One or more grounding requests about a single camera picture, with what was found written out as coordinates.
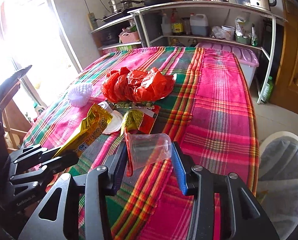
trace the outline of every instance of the white trash bin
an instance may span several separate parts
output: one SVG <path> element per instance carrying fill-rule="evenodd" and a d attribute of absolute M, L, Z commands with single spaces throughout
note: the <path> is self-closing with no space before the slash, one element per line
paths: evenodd
<path fill-rule="evenodd" d="M 256 196 L 281 240 L 298 239 L 298 136 L 270 135 L 260 146 Z"/>

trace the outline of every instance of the tiled floor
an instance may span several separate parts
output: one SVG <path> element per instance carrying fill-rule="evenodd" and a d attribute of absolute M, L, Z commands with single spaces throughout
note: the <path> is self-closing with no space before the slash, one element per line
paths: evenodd
<path fill-rule="evenodd" d="M 256 103 L 258 95 L 254 84 L 251 85 L 250 93 L 256 114 L 259 142 L 278 131 L 288 131 L 298 136 L 298 114 L 270 103 L 258 105 Z"/>

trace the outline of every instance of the electrical outlet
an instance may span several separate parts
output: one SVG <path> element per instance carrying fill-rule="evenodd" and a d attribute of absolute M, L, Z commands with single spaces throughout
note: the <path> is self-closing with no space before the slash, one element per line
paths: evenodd
<path fill-rule="evenodd" d="M 98 28 L 97 20 L 95 18 L 94 13 L 88 13 L 87 18 L 88 18 L 88 22 L 89 22 L 89 25 L 90 25 L 90 29 L 92 31 L 95 30 L 96 28 Z"/>

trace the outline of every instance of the green bottle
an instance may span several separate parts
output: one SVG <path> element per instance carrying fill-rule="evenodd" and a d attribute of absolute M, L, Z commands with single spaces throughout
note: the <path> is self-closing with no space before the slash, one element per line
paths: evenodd
<path fill-rule="evenodd" d="M 273 89 L 273 80 L 272 80 L 272 77 L 269 76 L 269 80 L 267 82 L 267 84 L 265 85 L 265 90 L 264 90 L 264 94 L 263 94 L 263 97 L 262 97 L 262 101 L 263 102 L 267 102 L 271 96 L 271 93 L 272 93 L 272 89 Z"/>

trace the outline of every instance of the wooden door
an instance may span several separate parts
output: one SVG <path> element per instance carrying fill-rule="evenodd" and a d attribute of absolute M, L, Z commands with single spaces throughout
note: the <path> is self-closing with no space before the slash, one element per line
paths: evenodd
<path fill-rule="evenodd" d="M 283 0 L 287 22 L 282 57 L 270 102 L 298 114 L 298 7 Z"/>

